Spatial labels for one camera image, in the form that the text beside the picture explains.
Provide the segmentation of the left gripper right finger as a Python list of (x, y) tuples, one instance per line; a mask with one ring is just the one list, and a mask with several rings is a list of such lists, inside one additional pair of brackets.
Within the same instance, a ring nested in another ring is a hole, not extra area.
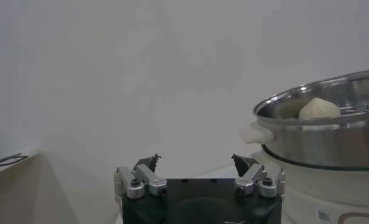
[(236, 154), (232, 155), (232, 159), (238, 172), (238, 178), (234, 180), (237, 196), (252, 195), (255, 189), (264, 198), (285, 196), (286, 172), (282, 167), (274, 166), (266, 170), (257, 160)]

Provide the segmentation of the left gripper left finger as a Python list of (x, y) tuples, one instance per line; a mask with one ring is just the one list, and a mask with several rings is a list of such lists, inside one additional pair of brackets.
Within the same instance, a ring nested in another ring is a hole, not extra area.
[(168, 181), (157, 176), (157, 162), (161, 158), (157, 153), (136, 162), (132, 169), (120, 166), (114, 171), (114, 193), (116, 197), (126, 196), (137, 200), (146, 195), (164, 197), (168, 191)]

